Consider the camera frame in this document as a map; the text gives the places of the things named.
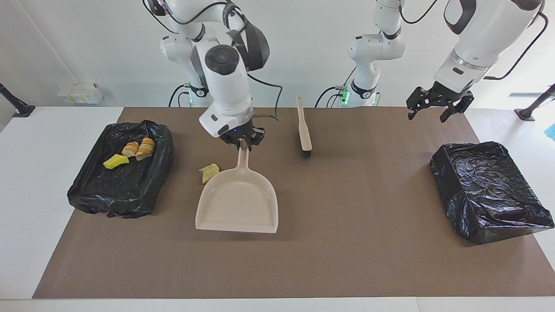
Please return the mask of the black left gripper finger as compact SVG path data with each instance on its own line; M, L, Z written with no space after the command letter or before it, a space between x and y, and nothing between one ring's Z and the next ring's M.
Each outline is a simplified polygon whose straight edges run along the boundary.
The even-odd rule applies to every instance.
M409 110L408 119L414 119L418 112L430 108L433 104L428 97L428 91L417 87L406 100L406 107Z
M442 100L442 103L446 105L447 109L440 115L440 121L445 123L452 115L464 114L473 101L472 91L466 91L463 95L453 99L446 97Z

